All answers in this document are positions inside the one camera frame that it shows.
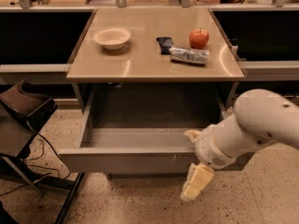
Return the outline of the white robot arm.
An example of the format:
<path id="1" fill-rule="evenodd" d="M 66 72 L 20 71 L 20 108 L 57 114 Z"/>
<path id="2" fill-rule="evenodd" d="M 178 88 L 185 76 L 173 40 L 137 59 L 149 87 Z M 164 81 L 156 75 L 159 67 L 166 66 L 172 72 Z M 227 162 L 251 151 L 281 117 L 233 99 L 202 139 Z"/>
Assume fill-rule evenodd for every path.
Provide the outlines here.
<path id="1" fill-rule="evenodd" d="M 299 106 L 268 90 L 250 90 L 235 100 L 233 113 L 202 131 L 184 133 L 194 143 L 199 162 L 189 168 L 180 193 L 184 202 L 194 200 L 217 170 L 240 156 L 275 143 L 299 149 Z"/>

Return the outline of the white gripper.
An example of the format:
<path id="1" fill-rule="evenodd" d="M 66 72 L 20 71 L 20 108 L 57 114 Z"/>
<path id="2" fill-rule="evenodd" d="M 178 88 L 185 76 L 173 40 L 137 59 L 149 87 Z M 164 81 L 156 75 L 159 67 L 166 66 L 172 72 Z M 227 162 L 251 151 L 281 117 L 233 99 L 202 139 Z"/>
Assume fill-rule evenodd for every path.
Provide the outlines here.
<path id="1" fill-rule="evenodd" d="M 213 169 L 224 169 L 236 161 L 236 158 L 227 156 L 219 148 L 215 134 L 214 124 L 209 125 L 201 132 L 188 130 L 184 133 L 195 144 L 195 156 L 202 162 L 192 163 L 189 168 L 186 182 L 180 193 L 180 199 L 184 202 L 193 201 L 209 184 L 215 174 Z"/>

